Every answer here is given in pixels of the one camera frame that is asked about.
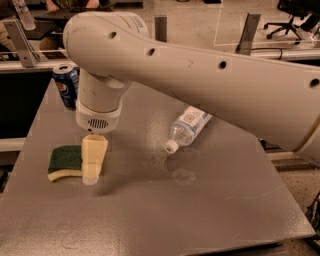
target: sponge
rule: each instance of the sponge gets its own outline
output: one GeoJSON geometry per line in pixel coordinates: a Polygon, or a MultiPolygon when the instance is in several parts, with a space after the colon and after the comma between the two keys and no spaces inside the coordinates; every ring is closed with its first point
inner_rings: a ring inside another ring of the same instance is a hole
{"type": "Polygon", "coordinates": [[[48,168],[48,178],[50,181],[67,177],[82,177],[81,171],[81,146],[66,145],[57,147],[52,151],[48,168]]]}

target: soda can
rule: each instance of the soda can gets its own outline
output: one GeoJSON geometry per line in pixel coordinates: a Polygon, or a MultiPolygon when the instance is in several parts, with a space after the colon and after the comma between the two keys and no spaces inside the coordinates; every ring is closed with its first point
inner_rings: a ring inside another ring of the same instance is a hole
{"type": "Polygon", "coordinates": [[[76,109],[79,85],[78,72],[69,64],[61,64],[53,69],[52,76],[64,105],[68,109],[76,109]]]}

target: tabletop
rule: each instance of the tabletop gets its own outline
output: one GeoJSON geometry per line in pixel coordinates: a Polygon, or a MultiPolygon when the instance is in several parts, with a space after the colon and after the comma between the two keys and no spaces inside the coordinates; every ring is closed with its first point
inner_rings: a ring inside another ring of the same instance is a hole
{"type": "Polygon", "coordinates": [[[52,150],[87,135],[51,81],[0,200],[0,254],[195,255],[312,236],[253,135],[214,117],[191,146],[165,152],[186,107],[133,83],[98,184],[51,183],[52,150]]]}

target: floor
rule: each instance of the floor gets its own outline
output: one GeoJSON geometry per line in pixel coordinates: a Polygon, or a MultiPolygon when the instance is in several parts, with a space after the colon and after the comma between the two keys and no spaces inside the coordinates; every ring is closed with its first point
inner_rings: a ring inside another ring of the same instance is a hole
{"type": "MultiPolygon", "coordinates": [[[[239,43],[248,13],[261,14],[254,38],[253,48],[314,48],[317,45],[303,43],[296,46],[295,36],[284,33],[266,39],[264,30],[267,21],[288,21],[286,13],[276,9],[275,0],[224,0],[222,4],[205,4],[202,0],[177,2],[176,0],[144,0],[144,8],[124,8],[116,10],[132,11],[147,23],[154,38],[154,17],[167,16],[167,40],[169,43],[234,52],[239,43]]],[[[33,10],[32,13],[45,10],[33,10]]],[[[35,49],[37,41],[32,44],[35,49]]],[[[304,160],[288,152],[269,152],[270,159],[279,171],[288,189],[305,212],[319,192],[320,172],[304,160]]],[[[284,242],[289,255],[316,256],[309,245],[302,240],[284,242]]]]}

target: water bottle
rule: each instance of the water bottle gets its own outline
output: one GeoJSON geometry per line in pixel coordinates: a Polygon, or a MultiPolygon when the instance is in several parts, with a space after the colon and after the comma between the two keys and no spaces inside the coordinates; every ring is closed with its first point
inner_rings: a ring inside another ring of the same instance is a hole
{"type": "Polygon", "coordinates": [[[200,109],[188,107],[170,127],[170,139],[165,144],[169,154],[181,146],[189,146],[212,116],[200,109]]]}
{"type": "Polygon", "coordinates": [[[12,0],[14,8],[16,9],[21,23],[25,30],[33,30],[36,28],[34,20],[31,16],[29,8],[24,0],[12,0]]]}

